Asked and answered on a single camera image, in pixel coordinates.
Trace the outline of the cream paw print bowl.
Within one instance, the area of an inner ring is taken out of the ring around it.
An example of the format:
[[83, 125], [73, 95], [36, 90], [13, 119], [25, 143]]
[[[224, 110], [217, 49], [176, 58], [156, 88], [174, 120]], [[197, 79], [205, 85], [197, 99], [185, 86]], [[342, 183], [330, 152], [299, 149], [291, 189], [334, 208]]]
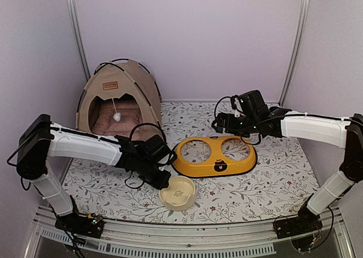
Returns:
[[180, 212], [190, 208], [196, 200], [194, 182], [184, 176], [174, 176], [168, 181], [169, 186], [159, 191], [159, 198], [171, 211]]

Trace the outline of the black tent pole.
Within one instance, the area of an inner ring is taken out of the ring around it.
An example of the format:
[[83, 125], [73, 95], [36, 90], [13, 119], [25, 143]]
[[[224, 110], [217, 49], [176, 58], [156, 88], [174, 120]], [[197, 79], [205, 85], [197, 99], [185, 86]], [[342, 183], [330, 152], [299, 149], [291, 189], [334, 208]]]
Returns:
[[100, 63], [85, 90], [93, 98], [103, 100], [121, 98], [128, 94], [149, 107], [162, 101], [156, 80], [151, 72], [141, 63], [118, 58]]
[[97, 116], [94, 115], [99, 101], [119, 99], [125, 77], [125, 66], [113, 62], [103, 62], [86, 83], [76, 112], [76, 128], [89, 132]]

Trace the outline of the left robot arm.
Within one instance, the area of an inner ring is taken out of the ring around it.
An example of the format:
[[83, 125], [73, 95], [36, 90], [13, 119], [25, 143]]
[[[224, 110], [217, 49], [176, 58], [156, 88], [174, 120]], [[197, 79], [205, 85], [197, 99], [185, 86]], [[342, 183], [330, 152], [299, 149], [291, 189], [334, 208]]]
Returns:
[[84, 217], [47, 165], [47, 159], [65, 157], [104, 163], [136, 173], [143, 183], [155, 189], [167, 188], [171, 174], [163, 167], [171, 165], [177, 156], [168, 147], [165, 134], [160, 132], [145, 141], [132, 138], [66, 128], [51, 122], [49, 115], [41, 114], [19, 138], [18, 148], [7, 164], [40, 192], [65, 226], [79, 232], [85, 225]]

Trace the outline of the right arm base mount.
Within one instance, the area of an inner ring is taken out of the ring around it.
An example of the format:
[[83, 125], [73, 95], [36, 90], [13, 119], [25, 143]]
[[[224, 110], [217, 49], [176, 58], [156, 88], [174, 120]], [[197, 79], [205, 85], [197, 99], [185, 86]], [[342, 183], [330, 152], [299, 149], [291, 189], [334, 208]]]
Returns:
[[314, 248], [318, 239], [321, 238], [322, 227], [322, 222], [319, 219], [309, 222], [300, 217], [276, 218], [273, 222], [273, 229], [278, 239], [297, 236], [290, 242], [298, 252], [309, 252]]

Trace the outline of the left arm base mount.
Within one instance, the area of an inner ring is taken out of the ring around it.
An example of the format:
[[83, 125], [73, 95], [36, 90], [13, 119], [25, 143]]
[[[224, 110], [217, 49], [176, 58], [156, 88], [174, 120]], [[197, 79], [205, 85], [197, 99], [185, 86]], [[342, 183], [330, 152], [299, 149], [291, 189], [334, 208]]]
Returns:
[[104, 230], [104, 221], [71, 213], [65, 216], [57, 215], [55, 228], [77, 235], [100, 239]]

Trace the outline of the yellow double bowl holder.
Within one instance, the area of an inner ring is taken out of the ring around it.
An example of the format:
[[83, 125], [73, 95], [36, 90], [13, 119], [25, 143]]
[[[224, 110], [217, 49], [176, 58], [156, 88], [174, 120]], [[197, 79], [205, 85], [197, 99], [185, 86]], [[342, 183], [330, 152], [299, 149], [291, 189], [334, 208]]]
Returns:
[[[248, 156], [244, 160], [229, 159], [222, 152], [222, 145], [228, 140], [241, 141], [248, 148]], [[182, 148], [188, 142], [203, 142], [210, 147], [211, 155], [201, 163], [189, 162], [182, 156]], [[246, 174], [254, 169], [258, 156], [255, 148], [237, 136], [192, 137], [176, 145], [174, 152], [177, 160], [172, 164], [174, 170], [186, 177], [200, 179], [205, 177], [234, 176]]]

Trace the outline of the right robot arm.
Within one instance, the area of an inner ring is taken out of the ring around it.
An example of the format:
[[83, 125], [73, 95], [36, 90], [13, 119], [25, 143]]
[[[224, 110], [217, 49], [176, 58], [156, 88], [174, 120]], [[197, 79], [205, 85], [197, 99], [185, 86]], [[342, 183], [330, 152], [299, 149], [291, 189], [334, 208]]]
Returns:
[[214, 113], [212, 128], [217, 133], [230, 133], [259, 138], [293, 137], [335, 145], [345, 150], [344, 160], [331, 177], [301, 206], [293, 221], [298, 233], [314, 226], [318, 215], [351, 187], [362, 181], [362, 115], [328, 117], [268, 107], [258, 90], [230, 97], [234, 113]]

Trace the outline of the beige pet tent fabric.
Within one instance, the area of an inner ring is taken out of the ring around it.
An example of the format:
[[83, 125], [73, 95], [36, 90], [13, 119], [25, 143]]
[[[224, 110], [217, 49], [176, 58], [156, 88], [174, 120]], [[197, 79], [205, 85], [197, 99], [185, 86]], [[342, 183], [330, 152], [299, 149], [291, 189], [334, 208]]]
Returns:
[[[133, 99], [135, 100], [134, 97], [125, 94], [124, 96], [122, 96], [119, 99], [114, 99], [114, 100], [130, 100]], [[161, 123], [162, 123], [162, 119], [161, 119], [161, 102], [157, 105], [153, 105], [151, 107], [149, 107], [147, 104], [145, 104], [144, 102], [141, 101], [136, 101], [140, 111], [141, 111], [141, 116], [142, 116], [142, 122], [138, 125], [136, 125], [130, 132], [130, 135], [125, 136], [125, 137], [131, 137], [133, 140], [147, 140], [150, 137], [152, 137], [155, 134], [160, 134], [160, 127], [161, 127]], [[100, 106], [101, 104], [104, 103], [104, 101], [99, 101], [97, 108], [95, 109], [94, 115], [99, 116], [99, 110], [100, 110]]]

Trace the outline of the pink checkered cushion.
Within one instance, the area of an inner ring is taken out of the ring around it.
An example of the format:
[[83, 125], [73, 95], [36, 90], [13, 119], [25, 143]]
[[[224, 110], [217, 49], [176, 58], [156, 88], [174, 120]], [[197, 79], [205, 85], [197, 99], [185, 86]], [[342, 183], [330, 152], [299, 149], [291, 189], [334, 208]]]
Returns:
[[100, 136], [128, 136], [141, 122], [141, 111], [135, 100], [107, 100], [101, 104], [91, 132]]

